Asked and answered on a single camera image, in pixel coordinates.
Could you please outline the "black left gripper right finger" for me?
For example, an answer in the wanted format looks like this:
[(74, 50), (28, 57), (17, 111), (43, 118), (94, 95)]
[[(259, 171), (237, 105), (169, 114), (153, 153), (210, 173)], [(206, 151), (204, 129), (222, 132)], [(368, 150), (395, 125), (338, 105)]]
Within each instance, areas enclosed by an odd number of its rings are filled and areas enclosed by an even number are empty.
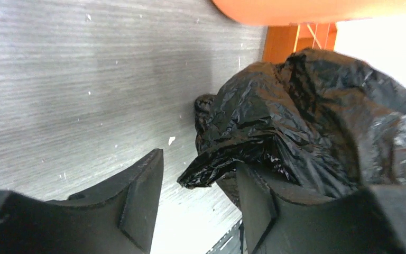
[(406, 253), (406, 185), (371, 185), (338, 199), (236, 165), (249, 253)]

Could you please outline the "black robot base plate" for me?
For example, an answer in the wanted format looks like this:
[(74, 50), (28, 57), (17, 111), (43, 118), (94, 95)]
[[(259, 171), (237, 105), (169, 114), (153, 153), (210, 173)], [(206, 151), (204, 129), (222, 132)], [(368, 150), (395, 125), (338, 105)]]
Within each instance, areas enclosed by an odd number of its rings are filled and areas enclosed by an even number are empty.
[(244, 223), (240, 219), (206, 254), (247, 254)]

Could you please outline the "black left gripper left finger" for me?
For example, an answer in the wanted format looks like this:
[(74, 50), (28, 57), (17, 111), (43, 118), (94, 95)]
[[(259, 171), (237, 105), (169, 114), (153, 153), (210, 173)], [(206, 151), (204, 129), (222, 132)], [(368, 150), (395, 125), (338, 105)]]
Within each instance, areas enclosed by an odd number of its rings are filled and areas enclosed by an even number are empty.
[(0, 253), (149, 253), (163, 169), (154, 149), (63, 201), (0, 190)]

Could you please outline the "black plastic trash bag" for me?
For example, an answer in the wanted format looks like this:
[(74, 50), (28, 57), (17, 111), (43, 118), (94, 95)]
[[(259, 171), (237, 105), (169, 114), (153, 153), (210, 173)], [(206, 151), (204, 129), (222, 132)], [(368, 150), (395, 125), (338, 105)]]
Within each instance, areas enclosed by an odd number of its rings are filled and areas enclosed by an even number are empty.
[(256, 62), (194, 107), (198, 155), (178, 177), (185, 188), (229, 179), (238, 162), (332, 198), (406, 184), (406, 88), (361, 60), (304, 49)]

